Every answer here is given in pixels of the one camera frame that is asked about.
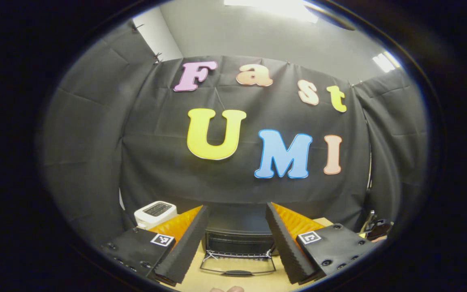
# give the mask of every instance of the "gray backdrop fabric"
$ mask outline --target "gray backdrop fabric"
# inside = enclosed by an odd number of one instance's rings
[[[201,56],[154,64],[154,53],[124,24],[84,53],[58,85],[41,131],[43,170],[54,201],[85,239],[101,243],[135,224],[133,213],[153,201],[178,212],[202,204],[261,205],[273,201],[311,218],[352,229],[370,209],[395,220],[420,196],[426,170],[426,115],[415,85],[400,70],[351,87],[284,61]],[[174,92],[182,64],[217,61],[195,91]],[[261,64],[269,87],[241,85],[239,67]],[[298,96],[297,82],[317,87],[318,105]],[[326,87],[345,93],[345,113]],[[239,146],[220,161],[193,155],[186,144],[190,109],[213,109],[210,144],[224,140],[222,111],[242,110]],[[263,144],[273,129],[289,147],[295,135],[313,137],[304,179],[258,179]],[[341,173],[326,175],[325,135],[339,135]],[[372,188],[367,193],[372,150]],[[125,211],[119,205],[120,187]]]

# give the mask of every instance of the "foam letter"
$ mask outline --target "foam letter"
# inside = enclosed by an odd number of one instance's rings
[[[269,70],[258,64],[243,65],[239,68],[242,72],[237,74],[237,82],[244,85],[270,86],[273,80],[269,78]]]
[[[298,96],[300,99],[305,102],[309,103],[310,105],[318,105],[319,99],[318,95],[315,93],[317,92],[317,87],[309,81],[305,81],[303,79],[298,81]]]
[[[327,90],[331,93],[331,103],[334,109],[341,113],[345,113],[345,111],[347,111],[347,107],[341,104],[341,99],[345,98],[345,94],[343,94],[337,86],[329,86]]]
[[[185,63],[183,64],[185,70],[183,71],[183,75],[181,75],[180,83],[174,87],[174,91],[193,91],[198,88],[196,84],[194,84],[194,79],[198,78],[198,81],[203,82],[208,75],[208,69],[214,70],[217,68],[216,61],[209,61],[209,62],[195,62],[195,63]]]
[[[340,143],[341,137],[338,135],[327,135],[324,140],[328,144],[328,164],[324,168],[325,174],[339,174],[340,166]]]
[[[189,111],[191,124],[189,135],[187,135],[187,146],[197,157],[221,160],[230,157],[237,150],[241,120],[246,118],[246,113],[235,109],[223,111],[223,116],[226,118],[226,134],[223,144],[219,146],[213,146],[206,142],[208,125],[214,116],[213,109],[191,109]]]
[[[286,174],[291,163],[293,163],[293,167],[287,173],[287,176],[290,178],[306,178],[309,175],[309,172],[307,172],[307,155],[309,144],[313,141],[310,135],[298,134],[287,150],[278,131],[261,130],[259,131],[259,137],[263,139],[263,157],[261,158],[261,166],[255,171],[255,177],[273,177],[274,171],[271,170],[273,161],[279,177]]]

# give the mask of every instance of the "blue letter m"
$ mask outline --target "blue letter m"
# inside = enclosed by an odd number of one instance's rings
[[[290,178],[306,178],[308,176],[307,155],[309,144],[313,141],[310,135],[298,134],[287,150],[278,131],[261,130],[259,137],[263,139],[263,157],[261,158],[260,168],[255,171],[255,177],[273,177],[274,171],[271,170],[273,161],[279,177],[286,174],[291,163],[293,163],[293,167],[287,173],[287,176]]]

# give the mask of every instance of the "yellow letter u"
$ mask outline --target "yellow letter u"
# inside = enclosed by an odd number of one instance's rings
[[[214,116],[213,109],[191,109],[189,111],[191,124],[189,135],[187,135],[187,146],[197,157],[221,160],[230,157],[237,150],[241,120],[246,118],[246,113],[235,109],[223,111],[223,116],[226,118],[226,134],[223,144],[219,146],[213,146],[206,142],[208,125]]]

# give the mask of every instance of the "table surface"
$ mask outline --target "table surface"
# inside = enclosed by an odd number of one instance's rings
[[[315,221],[324,226],[332,225],[332,222],[326,218],[318,218]],[[273,257],[276,269],[274,272],[250,277],[231,277],[203,271],[199,267],[204,257],[205,253],[200,244],[183,283],[176,284],[176,287],[161,284],[181,292],[209,292],[212,288],[227,291],[233,286],[240,286],[245,292],[289,292],[310,284],[310,282],[302,285],[291,284],[278,255]]]

